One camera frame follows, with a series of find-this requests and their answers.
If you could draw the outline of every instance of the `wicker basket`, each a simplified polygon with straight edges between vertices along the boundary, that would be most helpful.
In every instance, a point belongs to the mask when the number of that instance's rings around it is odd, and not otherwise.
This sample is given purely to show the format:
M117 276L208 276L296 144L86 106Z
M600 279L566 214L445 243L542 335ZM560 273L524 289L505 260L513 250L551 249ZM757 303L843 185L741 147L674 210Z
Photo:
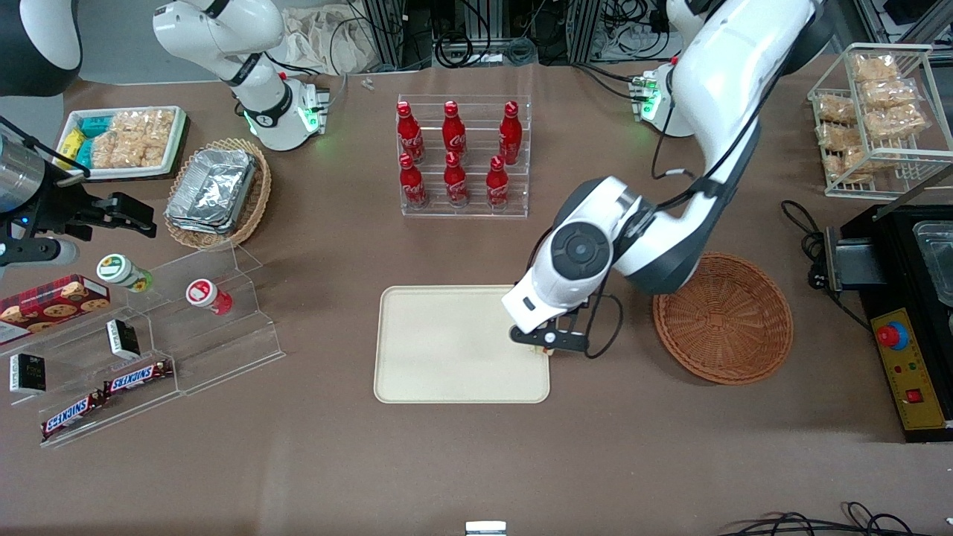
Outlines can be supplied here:
M248 197L245 199L245 207L242 209L235 230L228 235L197 233L196 231L186 231L185 229L175 227L169 222L168 218L166 218L166 227L169 228L169 234L175 238L176 242L193 248L202 249L212 247L225 240L231 240L233 244L240 244L252 235L258 223L261 222L261 218L265 215L265 205L268 204L268 196L272 192L272 172L268 169L268 162L265 160L265 155L261 153L261 150L244 139L228 138L213 141L202 149L199 149L199 151L206 149L222 149L225 151L241 150L249 155L253 155L255 160L257 160L257 166L255 167L254 176L252 177L253 183L251 188L249 188ZM169 193L169 200L172 200L172 196L174 196L175 191L178 190L179 183L182 182L182 175L185 174L185 171L189 168L189 164L192 163L193 158L195 158L195 155L197 155L199 151L189 156L185 164L179 168L178 175L175 176L175 182L172 184L172 191Z
M757 266L706 253L675 294L652 302L662 344L692 373L742 385L774 374L791 351L794 322L784 294Z

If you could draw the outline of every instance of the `red emergency stop button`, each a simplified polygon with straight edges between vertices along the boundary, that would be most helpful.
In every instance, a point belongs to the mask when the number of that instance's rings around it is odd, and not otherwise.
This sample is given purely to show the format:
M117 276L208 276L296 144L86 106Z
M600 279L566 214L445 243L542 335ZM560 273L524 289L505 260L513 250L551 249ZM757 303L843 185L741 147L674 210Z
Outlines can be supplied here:
M910 335L899 322L890 322L877 328L877 342L891 350L903 350L910 343Z
M923 392L920 389L908 389L906 391L906 401L909 403L923 402Z

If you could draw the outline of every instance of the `robotic arm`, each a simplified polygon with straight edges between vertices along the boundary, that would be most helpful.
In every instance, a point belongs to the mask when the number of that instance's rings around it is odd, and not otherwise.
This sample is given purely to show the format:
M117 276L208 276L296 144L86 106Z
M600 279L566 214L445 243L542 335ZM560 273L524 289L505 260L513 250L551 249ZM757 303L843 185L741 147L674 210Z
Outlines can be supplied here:
M314 86L282 79L264 55L281 44L285 30L270 0L179 0L155 10L152 29L170 54L232 87L265 147L289 151L318 134Z
M673 23L687 27L690 45L661 78L661 90L676 103L672 121L695 134L705 173L658 206L613 176L581 184L559 210L532 268L503 298L516 342L584 351L587 334L560 329L558 318L568 315L575 324L610 267L643 293L678 290L698 266L755 150L760 105L794 57L804 58L799 68L826 43L804 38L816 32L808 29L820 19L820 0L712 0L718 6L706 18L685 4L669 0ZM686 202L681 216L666 212Z
M0 0L0 96L52 96L76 79L83 54L74 15L73 0ZM0 134L0 277L11 265L76 260L73 242L41 233L89 240L95 225L155 237L152 207L87 194L83 176L43 159L36 149L46 148L3 117L0 124L22 138Z

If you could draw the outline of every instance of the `metal cylinder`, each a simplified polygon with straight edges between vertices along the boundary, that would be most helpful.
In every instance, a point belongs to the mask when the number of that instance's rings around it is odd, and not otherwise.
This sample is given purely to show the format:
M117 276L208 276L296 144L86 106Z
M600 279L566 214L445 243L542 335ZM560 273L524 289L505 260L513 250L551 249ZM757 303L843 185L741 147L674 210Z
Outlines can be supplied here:
M0 134L0 213L30 200L43 184L45 172L40 155Z

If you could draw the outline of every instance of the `yellow control panel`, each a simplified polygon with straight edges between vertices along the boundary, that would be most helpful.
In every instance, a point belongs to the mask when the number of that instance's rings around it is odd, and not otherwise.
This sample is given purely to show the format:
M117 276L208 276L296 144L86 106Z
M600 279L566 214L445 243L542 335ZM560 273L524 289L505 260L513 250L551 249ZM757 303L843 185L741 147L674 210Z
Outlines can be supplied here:
M870 321L877 337L893 392L894 403L906 430L943 428L943 411L933 390L923 355L910 327L906 309L898 309Z

